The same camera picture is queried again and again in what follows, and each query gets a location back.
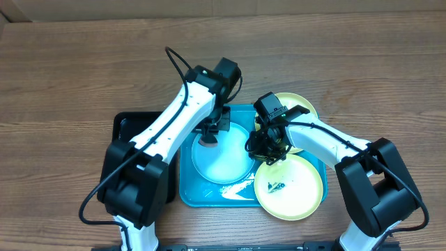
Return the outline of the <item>light blue plate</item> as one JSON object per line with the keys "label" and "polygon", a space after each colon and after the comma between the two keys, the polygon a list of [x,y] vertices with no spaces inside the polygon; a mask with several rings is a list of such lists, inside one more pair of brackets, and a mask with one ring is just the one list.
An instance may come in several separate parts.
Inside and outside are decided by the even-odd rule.
{"label": "light blue plate", "polygon": [[249,133],[230,122],[229,131],[219,131],[216,147],[200,145],[197,135],[192,144],[192,162],[200,175],[213,183],[228,184],[244,178],[254,166],[245,150]]}

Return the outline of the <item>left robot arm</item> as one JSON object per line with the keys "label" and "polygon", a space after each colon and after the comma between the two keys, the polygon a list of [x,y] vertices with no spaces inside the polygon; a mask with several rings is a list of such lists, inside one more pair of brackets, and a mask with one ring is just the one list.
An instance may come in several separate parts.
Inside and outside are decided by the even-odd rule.
{"label": "left robot arm", "polygon": [[129,141],[108,146],[98,201],[121,230],[119,250],[156,250],[155,221],[167,202],[169,165],[191,132],[216,144],[216,135],[229,130],[229,94],[241,77],[237,63],[221,59],[209,70],[190,68],[172,103],[152,124]]}

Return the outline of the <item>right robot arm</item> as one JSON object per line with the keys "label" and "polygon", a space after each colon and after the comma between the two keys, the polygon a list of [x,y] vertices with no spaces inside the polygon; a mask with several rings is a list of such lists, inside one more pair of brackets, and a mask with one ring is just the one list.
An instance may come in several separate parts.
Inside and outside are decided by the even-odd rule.
{"label": "right robot arm", "polygon": [[386,238],[400,232],[400,222],[418,208],[428,215],[396,146],[346,135],[316,118],[307,108],[280,102],[254,104],[260,130],[251,132],[245,149],[272,166],[283,163],[291,148],[303,149],[333,168],[351,224],[338,238],[338,250],[384,250]]}

